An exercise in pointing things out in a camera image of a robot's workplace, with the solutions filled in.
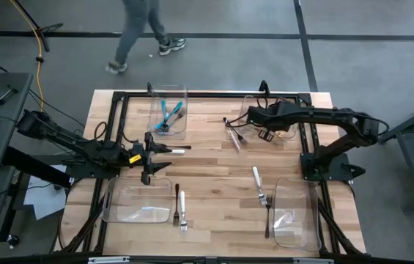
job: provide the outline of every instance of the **wooden table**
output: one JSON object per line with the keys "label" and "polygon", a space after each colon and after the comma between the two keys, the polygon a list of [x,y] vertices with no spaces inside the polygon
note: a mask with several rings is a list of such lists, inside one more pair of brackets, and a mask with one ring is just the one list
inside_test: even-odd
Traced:
{"label": "wooden table", "polygon": [[[107,121],[111,90],[96,90],[89,110],[84,135],[92,138],[95,126]],[[316,107],[330,108],[329,93],[311,93]],[[301,179],[299,155],[302,153],[297,133],[286,144],[270,148],[261,139],[249,140],[248,149],[237,154],[225,133],[223,117],[233,120],[239,114],[239,98],[189,98],[187,134],[182,141],[190,144],[184,155],[157,155],[156,161],[173,164],[156,173],[179,183],[186,193],[188,233],[181,235],[172,227],[171,219],[164,224],[109,223],[104,254],[177,255],[222,257],[316,257],[316,252],[280,247],[264,238],[266,210],[259,203],[252,166],[259,168],[263,191],[273,193],[280,177]],[[149,117],[150,98],[131,98],[125,123],[129,139],[143,139]],[[118,122],[114,123],[113,137]],[[318,125],[320,144],[329,144],[339,137],[335,126]],[[139,178],[140,168],[123,169],[121,178]],[[68,244],[81,229],[89,214],[95,181],[82,180],[71,191],[62,221],[62,240]],[[365,251],[355,201],[349,187],[329,182],[329,192],[336,222],[345,235],[362,252]],[[93,232],[92,247],[97,240],[99,221]],[[326,246],[330,248],[327,226],[323,225]]]}

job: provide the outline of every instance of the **concrete floor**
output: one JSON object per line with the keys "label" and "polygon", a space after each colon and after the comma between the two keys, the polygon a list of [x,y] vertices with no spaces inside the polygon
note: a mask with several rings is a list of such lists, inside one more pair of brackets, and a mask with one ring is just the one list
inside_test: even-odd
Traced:
{"label": "concrete floor", "polygon": [[[120,1],[23,0],[22,4],[41,26],[63,22],[62,30],[122,29]],[[414,35],[414,0],[302,0],[301,6],[308,34]],[[163,0],[161,9],[170,32],[298,33],[293,0]],[[7,1],[0,0],[0,14],[0,29],[28,30]],[[185,84],[189,89],[255,90],[265,79],[272,90],[309,91],[299,40],[189,39],[184,51],[160,58],[154,40],[140,39],[123,76],[103,69],[114,55],[117,39],[54,37],[49,44],[51,52],[44,55],[41,73],[45,99],[82,122],[94,89],[144,88],[148,81]],[[414,112],[414,42],[310,41],[309,46],[318,90],[330,92],[335,106],[366,111],[390,125]],[[0,65],[8,70],[34,73],[36,55],[33,38],[0,37]],[[37,91],[35,80],[32,89]],[[29,98],[26,108],[37,105]],[[48,111],[62,126],[78,128],[72,120]],[[17,134],[12,145],[31,154],[61,151]],[[350,160],[367,169],[354,186],[367,252],[414,260],[414,215],[401,211],[414,203],[414,179],[398,145],[389,142],[352,150]],[[48,221],[49,226],[55,223]],[[53,236],[36,240],[42,244],[38,253],[46,253]],[[35,248],[2,251],[2,255],[34,253]]]}

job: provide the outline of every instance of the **shoe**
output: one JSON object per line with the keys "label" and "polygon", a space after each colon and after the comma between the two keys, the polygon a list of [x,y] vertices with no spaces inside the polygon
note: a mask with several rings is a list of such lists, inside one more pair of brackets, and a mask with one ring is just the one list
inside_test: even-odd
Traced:
{"label": "shoe", "polygon": [[173,38],[169,41],[168,45],[161,45],[159,54],[165,56],[171,53],[171,51],[178,51],[185,47],[185,39]]}
{"label": "shoe", "polygon": [[127,70],[127,62],[121,65],[118,62],[109,62],[106,66],[106,71],[112,74],[123,73]]}

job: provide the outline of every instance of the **person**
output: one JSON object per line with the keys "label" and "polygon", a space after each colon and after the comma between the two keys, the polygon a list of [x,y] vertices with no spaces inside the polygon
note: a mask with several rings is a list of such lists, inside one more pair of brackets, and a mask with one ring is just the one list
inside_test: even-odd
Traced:
{"label": "person", "polygon": [[115,60],[109,62],[106,70],[119,74],[127,70],[127,55],[138,37],[149,23],[159,42],[159,54],[168,55],[185,47],[185,39],[170,38],[164,30],[159,18],[159,0],[122,0],[125,7],[125,25],[120,37]]}

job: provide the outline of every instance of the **clear plastic bin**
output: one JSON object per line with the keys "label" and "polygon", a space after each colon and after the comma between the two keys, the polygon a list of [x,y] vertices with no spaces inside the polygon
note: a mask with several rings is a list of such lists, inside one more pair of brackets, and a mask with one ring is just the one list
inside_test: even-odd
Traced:
{"label": "clear plastic bin", "polygon": [[[266,106],[265,99],[259,98],[259,103],[257,103],[258,101],[257,99],[258,98],[255,98],[252,95],[246,95],[243,98],[243,104],[241,106],[241,110],[240,110],[238,117],[241,117],[244,114],[246,114],[248,112],[249,106],[259,106],[259,103],[260,103],[260,106],[262,107]],[[268,104],[270,105],[272,103],[275,103],[276,99],[268,98],[267,101],[268,101]],[[239,119],[233,125],[245,124],[247,119],[248,117],[247,115],[245,115],[243,118]],[[287,140],[294,138],[296,135],[296,126],[297,124],[292,125],[288,131],[276,131],[276,132],[271,131],[270,134],[274,135],[271,143],[272,144],[283,144]],[[264,128],[258,128],[253,125],[245,125],[243,127],[237,128],[237,132],[239,132],[246,139],[256,139],[261,130],[265,131]]]}
{"label": "clear plastic bin", "polygon": [[147,130],[155,139],[184,139],[188,90],[183,85],[152,86]]}
{"label": "clear plastic bin", "polygon": [[317,252],[317,184],[281,178],[277,181],[273,211],[273,236],[279,246]]}
{"label": "clear plastic bin", "polygon": [[152,178],[146,186],[140,179],[112,178],[104,197],[103,219],[108,223],[164,223],[171,206],[169,179]]}

